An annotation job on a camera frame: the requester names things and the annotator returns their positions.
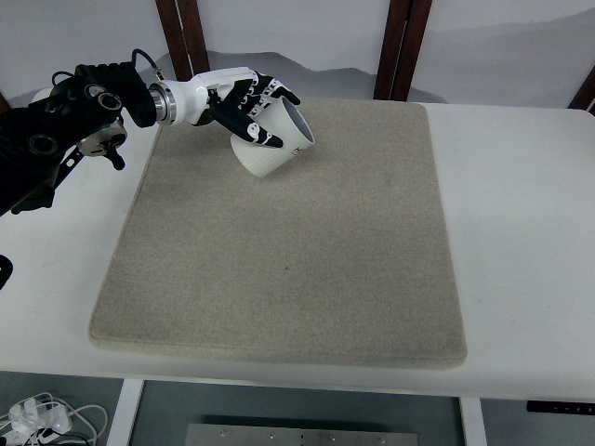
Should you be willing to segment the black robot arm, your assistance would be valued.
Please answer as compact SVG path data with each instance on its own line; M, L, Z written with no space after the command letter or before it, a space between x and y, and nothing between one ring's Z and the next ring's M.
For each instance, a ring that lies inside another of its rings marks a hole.
M188 81L146 85L136 62L77 66L47 97L1 114L1 212L49 208L55 191L84 157L101 156L115 170L126 164L123 112L140 128L213 121L236 137L280 149L286 138L258 124L272 105L299 98L278 79L247 67L195 74Z

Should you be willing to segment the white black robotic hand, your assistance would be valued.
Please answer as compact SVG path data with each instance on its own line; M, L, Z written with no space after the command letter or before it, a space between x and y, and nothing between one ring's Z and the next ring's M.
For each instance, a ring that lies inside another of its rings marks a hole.
M262 112L286 98L292 105L301 100L281 81L247 68L203 72L189 81L162 80L149 86L159 125L196 124L208 108L209 92L223 101L210 106L211 116L235 136L249 143L281 149L283 141L260 126L245 112Z

